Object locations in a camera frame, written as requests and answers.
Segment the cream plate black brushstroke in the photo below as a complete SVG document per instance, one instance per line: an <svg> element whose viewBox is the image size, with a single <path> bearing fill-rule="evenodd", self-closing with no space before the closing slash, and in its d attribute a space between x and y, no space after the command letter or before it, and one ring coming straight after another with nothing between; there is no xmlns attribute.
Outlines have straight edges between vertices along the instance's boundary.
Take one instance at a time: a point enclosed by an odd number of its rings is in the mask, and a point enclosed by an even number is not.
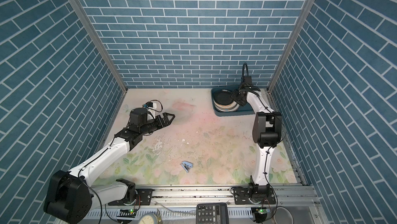
<svg viewBox="0 0 397 224"><path fill-rule="evenodd" d="M215 105L215 109L219 112L235 112L240 107L240 105L237 104L236 102L232 102L229 105L221 105L218 104L217 102L214 102L214 105Z"/></svg>

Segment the small black plate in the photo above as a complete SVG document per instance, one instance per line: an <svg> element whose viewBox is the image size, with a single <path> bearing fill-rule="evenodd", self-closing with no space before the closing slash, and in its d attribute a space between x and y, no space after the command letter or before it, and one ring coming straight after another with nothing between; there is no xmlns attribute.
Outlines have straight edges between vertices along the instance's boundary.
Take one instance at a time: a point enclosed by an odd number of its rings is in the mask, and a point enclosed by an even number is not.
<svg viewBox="0 0 397 224"><path fill-rule="evenodd" d="M232 98L232 91L227 90L227 89L221 89L213 94L213 99L217 105L220 106L228 106L234 103L234 100Z"/></svg>

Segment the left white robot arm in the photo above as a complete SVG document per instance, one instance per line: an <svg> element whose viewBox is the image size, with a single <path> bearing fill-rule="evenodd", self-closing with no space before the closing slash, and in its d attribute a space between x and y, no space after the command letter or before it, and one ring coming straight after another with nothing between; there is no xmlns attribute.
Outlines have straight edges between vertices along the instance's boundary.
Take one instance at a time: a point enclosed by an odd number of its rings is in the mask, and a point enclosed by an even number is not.
<svg viewBox="0 0 397 224"><path fill-rule="evenodd" d="M99 187L94 187L93 183L115 161L135 148L145 135L171 125L175 115L165 112L154 117L145 107L135 108L129 115L126 127L100 151L68 171L59 170L51 176L43 205L45 213L77 224L90 210L110 202L137 203L135 183L129 180L117 179Z"/></svg>

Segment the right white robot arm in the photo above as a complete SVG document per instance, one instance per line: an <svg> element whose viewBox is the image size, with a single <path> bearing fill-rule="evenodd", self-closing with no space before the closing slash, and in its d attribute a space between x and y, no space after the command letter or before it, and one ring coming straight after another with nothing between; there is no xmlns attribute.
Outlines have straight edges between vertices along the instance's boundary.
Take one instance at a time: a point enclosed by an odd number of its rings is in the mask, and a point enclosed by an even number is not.
<svg viewBox="0 0 397 224"><path fill-rule="evenodd" d="M248 184L248 198L254 203L276 204L277 194L270 184L270 162L273 152L282 140L282 114L274 111L252 83L250 76L243 76L232 99L239 105L249 104L255 113L252 138L257 147L256 164Z"/></svg>

